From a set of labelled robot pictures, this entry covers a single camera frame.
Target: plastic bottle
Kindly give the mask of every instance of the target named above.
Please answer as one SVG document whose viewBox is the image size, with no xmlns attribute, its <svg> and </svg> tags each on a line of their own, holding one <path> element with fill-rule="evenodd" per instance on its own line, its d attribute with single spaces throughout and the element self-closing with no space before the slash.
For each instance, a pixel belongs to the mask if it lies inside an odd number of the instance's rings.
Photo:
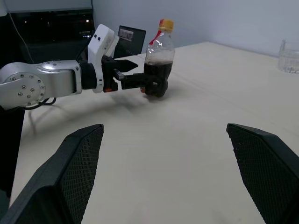
<svg viewBox="0 0 299 224">
<path fill-rule="evenodd" d="M 157 75 L 161 82 L 141 88 L 141 92 L 147 95 L 162 97 L 168 88 L 167 80 L 172 69 L 175 54 L 174 44 L 171 40 L 172 31 L 173 21 L 162 19 L 156 37 L 148 45 L 144 73 Z"/>
</svg>

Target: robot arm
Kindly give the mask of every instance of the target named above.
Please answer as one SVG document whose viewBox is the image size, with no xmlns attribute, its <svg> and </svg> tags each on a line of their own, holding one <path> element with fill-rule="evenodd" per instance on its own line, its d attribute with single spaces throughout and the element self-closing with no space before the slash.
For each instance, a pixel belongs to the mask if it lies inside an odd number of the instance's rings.
<svg viewBox="0 0 299 224">
<path fill-rule="evenodd" d="M 95 93 L 138 87 L 163 87 L 158 76 L 144 73 L 123 75 L 138 65 L 110 57 L 119 37 L 99 25 L 88 45 L 88 62 L 51 61 L 40 64 L 10 63 L 0 70 L 0 109 L 32 106 L 48 98 L 80 94 L 92 89 Z"/>
</svg>

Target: yellow bottle cap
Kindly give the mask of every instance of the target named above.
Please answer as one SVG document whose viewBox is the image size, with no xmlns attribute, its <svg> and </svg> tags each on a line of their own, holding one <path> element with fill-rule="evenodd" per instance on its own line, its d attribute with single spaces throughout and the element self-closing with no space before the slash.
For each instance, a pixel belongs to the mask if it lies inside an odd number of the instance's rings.
<svg viewBox="0 0 299 224">
<path fill-rule="evenodd" d="M 167 19 L 160 20 L 159 29 L 173 31 L 173 21 Z"/>
</svg>

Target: computer monitor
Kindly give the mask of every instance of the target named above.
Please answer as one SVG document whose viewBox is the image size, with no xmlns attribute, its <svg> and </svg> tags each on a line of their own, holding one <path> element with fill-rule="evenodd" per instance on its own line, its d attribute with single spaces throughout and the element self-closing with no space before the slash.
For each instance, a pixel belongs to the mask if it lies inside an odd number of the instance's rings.
<svg viewBox="0 0 299 224">
<path fill-rule="evenodd" d="M 0 224 L 80 224 L 93 189 L 103 133 L 103 125 L 93 125 L 68 135 Z"/>
<path fill-rule="evenodd" d="M 114 58 L 141 54 L 146 31 L 131 27 L 120 26 L 120 40 L 115 47 Z"/>
<path fill-rule="evenodd" d="M 266 224 L 299 223 L 299 157 L 276 135 L 228 124 L 241 177 Z"/>
</svg>

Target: glass cup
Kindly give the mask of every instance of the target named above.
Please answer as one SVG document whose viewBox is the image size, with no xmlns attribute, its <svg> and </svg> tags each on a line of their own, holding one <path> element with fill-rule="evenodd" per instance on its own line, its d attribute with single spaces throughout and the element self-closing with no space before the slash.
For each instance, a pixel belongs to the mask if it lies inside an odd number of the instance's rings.
<svg viewBox="0 0 299 224">
<path fill-rule="evenodd" d="M 289 73 L 299 73 L 299 42 L 282 41 L 278 69 Z"/>
</svg>

